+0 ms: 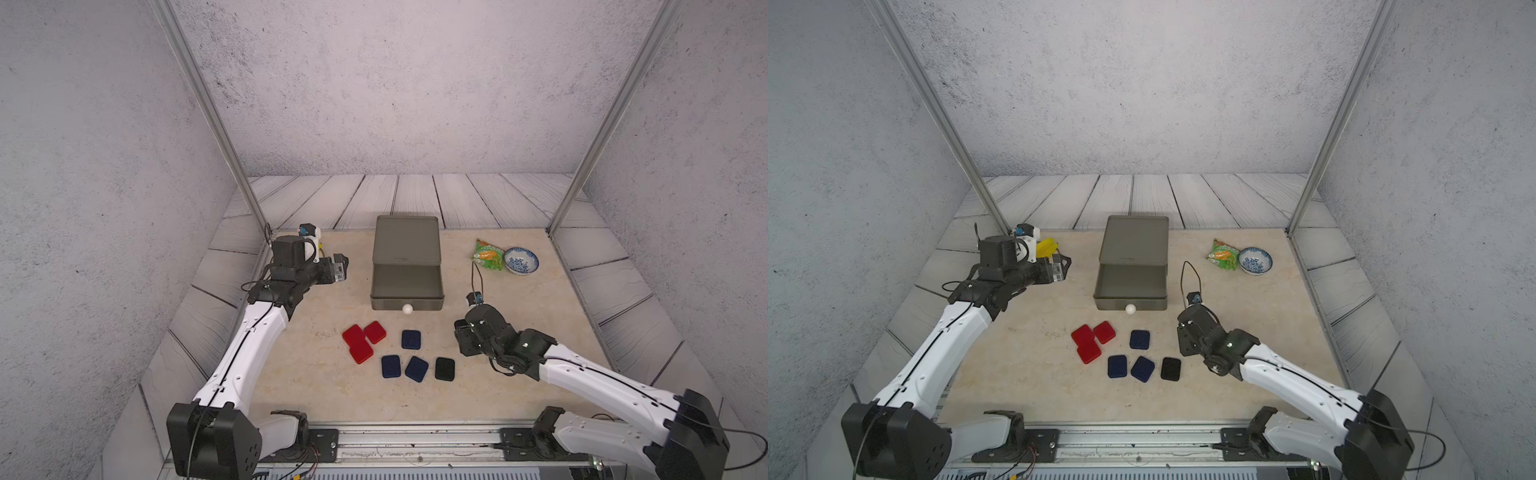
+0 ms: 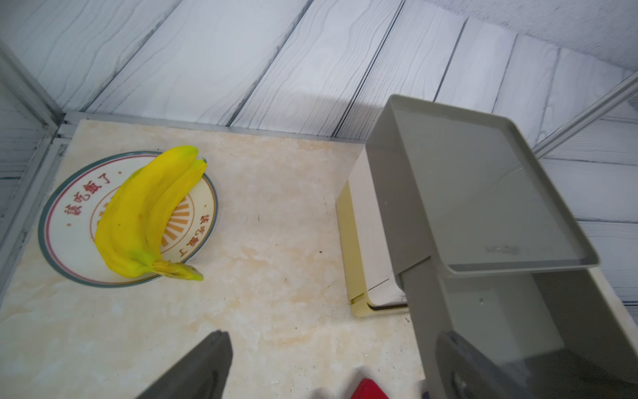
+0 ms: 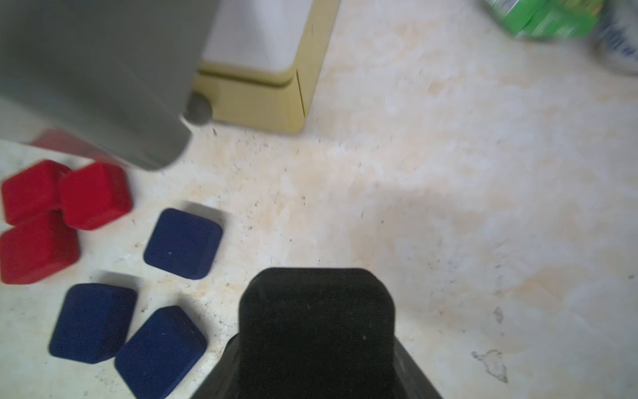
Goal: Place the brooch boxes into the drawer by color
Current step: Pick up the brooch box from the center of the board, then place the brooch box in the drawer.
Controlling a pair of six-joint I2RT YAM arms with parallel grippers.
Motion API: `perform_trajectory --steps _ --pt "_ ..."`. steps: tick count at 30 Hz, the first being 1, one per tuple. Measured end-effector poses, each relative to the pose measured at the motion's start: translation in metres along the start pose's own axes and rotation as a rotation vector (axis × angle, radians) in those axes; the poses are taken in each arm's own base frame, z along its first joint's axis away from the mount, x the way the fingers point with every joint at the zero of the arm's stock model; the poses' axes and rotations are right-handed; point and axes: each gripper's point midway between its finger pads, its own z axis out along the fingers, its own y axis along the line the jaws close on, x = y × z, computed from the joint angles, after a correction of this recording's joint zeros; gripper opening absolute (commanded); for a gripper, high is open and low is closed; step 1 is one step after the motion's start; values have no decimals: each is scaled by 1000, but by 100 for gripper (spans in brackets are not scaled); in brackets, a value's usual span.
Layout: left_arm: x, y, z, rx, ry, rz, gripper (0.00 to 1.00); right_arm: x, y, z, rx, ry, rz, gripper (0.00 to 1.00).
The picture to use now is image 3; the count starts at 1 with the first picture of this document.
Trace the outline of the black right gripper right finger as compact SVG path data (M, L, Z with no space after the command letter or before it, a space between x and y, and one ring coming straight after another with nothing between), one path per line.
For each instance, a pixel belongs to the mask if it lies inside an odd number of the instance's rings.
M393 368L396 399L442 399L405 347L395 338Z

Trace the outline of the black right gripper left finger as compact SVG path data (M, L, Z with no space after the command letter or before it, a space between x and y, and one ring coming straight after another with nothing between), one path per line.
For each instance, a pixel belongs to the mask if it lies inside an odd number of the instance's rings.
M237 399L239 397L239 334L229 339L221 359L191 399Z

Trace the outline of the blue brooch box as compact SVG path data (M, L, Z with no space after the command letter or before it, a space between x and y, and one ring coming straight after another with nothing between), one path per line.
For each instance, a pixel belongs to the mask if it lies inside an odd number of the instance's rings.
M116 371L136 398L166 398L207 346L207 338L181 307L164 307L116 354Z
M143 259L149 266L199 280L212 268L224 230L217 222L179 209L164 209Z
M76 284L66 293L48 352L96 364L114 357L126 342L138 293L109 284Z

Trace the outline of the black brooch box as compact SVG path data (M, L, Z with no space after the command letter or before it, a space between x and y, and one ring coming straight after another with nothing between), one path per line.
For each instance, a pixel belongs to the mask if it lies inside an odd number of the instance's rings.
M394 340L371 272L266 269L239 303L239 397L390 398Z

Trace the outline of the grey top drawer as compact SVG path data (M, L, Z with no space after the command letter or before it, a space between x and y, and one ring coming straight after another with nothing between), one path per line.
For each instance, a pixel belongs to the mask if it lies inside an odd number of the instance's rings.
M4 1L1 138L157 171L191 134L181 117L215 1Z

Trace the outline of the white drawer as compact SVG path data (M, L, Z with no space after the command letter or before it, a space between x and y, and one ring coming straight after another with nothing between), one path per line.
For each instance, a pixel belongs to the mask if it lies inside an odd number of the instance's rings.
M312 0L222 0L202 60L266 73L289 69Z

